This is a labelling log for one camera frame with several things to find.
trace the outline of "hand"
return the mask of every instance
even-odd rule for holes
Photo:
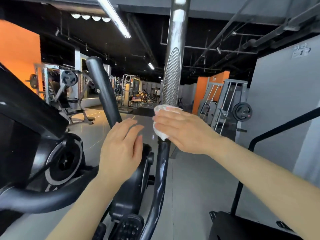
[[[209,154],[214,141],[221,138],[198,116],[170,108],[156,112],[153,120],[155,128],[169,136],[180,150],[193,154]]]
[[[136,120],[130,118],[121,123],[117,122],[107,134],[101,148],[99,172],[96,178],[118,184],[120,187],[137,169],[141,162],[143,147],[142,135],[138,136],[138,133],[143,126],[132,127],[136,123]]]

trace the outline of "person's left hand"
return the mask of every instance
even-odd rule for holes
[[[133,126],[136,123],[130,118],[117,122],[107,134],[101,148],[97,178],[121,186],[137,169],[143,147],[142,135],[138,133],[143,126]]]

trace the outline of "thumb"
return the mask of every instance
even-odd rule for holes
[[[134,142],[134,146],[133,146],[133,157],[132,157],[132,159],[137,163],[141,162],[142,148],[143,148],[142,135],[140,135],[140,136],[138,136],[136,138],[136,140]]]

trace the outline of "ridged grip pattern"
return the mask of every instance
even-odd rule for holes
[[[177,105],[181,76],[181,54],[174,48],[169,56],[163,80],[162,104]]]

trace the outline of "forearm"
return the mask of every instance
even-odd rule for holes
[[[46,240],[91,240],[119,187],[93,179]]]
[[[211,150],[210,157],[304,240],[319,238],[320,190],[317,187],[225,137],[216,145],[218,149]]]

